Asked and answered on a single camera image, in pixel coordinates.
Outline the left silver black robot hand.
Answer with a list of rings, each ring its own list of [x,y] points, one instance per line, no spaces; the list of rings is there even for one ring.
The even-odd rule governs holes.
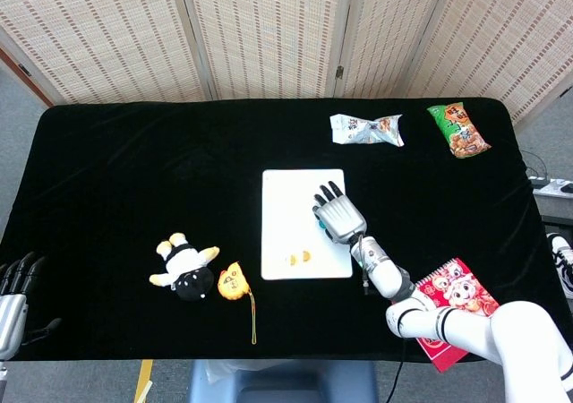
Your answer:
[[[53,334],[62,322],[61,318],[54,318],[43,328],[26,330],[30,294],[46,261],[46,256],[29,252],[1,265],[1,364],[12,359],[21,346]]]

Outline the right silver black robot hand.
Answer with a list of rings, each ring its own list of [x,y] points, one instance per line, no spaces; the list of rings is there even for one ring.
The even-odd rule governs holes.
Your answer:
[[[331,242],[353,246],[367,230],[363,214],[334,182],[321,184],[320,190],[314,195],[315,218]]]

